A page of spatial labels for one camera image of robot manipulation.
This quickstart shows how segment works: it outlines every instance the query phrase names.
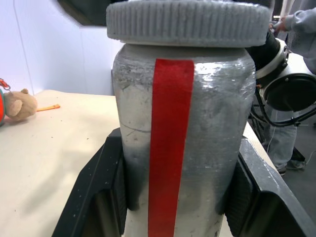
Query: white wall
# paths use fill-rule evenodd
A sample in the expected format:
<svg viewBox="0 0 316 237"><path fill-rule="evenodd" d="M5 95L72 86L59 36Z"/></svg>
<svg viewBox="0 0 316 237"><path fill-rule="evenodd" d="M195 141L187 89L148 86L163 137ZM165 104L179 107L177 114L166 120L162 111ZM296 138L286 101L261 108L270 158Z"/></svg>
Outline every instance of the white wall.
<svg viewBox="0 0 316 237"><path fill-rule="evenodd" d="M121 45L106 28L79 25L54 0L0 0L0 78L14 90L113 94Z"/></svg>

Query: jeans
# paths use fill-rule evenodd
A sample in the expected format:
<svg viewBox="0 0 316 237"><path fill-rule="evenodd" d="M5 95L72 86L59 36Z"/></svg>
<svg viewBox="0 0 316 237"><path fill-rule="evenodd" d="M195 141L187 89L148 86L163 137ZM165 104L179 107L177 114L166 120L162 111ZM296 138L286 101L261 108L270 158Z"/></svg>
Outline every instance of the jeans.
<svg viewBox="0 0 316 237"><path fill-rule="evenodd" d="M277 111L270 106L266 106L266 112L271 121L288 120L298 116L298 113ZM267 148L267 153L278 170L286 167L287 162L291 160L296 134L297 127L293 125L288 127L265 125L263 145Z"/></svg>

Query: floor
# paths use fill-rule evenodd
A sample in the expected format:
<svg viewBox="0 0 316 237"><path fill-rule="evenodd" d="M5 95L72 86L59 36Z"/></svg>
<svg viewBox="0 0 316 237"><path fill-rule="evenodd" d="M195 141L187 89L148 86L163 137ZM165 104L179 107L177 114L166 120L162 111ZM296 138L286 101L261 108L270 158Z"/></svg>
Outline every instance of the floor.
<svg viewBox="0 0 316 237"><path fill-rule="evenodd" d="M308 122L309 126L298 127L295 144L307 160L316 150L316 127L313 127L316 118ZM287 170L283 179L316 224L316 152L304 170Z"/></svg>

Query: orange object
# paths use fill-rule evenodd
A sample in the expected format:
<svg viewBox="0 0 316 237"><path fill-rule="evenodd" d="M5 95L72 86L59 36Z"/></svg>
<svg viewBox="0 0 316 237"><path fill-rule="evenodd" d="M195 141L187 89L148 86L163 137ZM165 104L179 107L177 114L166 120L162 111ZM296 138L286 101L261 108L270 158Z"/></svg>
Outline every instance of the orange object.
<svg viewBox="0 0 316 237"><path fill-rule="evenodd" d="M0 86L2 86L5 90L10 90L11 87L6 83L2 78L0 78Z"/></svg>
<svg viewBox="0 0 316 237"><path fill-rule="evenodd" d="M45 110L54 110L54 109L59 109L60 108L60 105L52 105L52 106L49 106L49 107L45 107L45 108L40 108L37 110L37 112L39 111L45 111Z"/></svg>

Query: gray sweatshirt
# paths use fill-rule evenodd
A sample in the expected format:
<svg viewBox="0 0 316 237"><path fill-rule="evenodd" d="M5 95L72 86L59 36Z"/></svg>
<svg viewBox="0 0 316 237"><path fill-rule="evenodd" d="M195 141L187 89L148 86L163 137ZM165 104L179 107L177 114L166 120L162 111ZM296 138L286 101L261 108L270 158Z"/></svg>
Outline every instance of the gray sweatshirt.
<svg viewBox="0 0 316 237"><path fill-rule="evenodd" d="M289 31L289 49L302 55L309 70L316 74L316 0L295 0L284 24Z"/></svg>

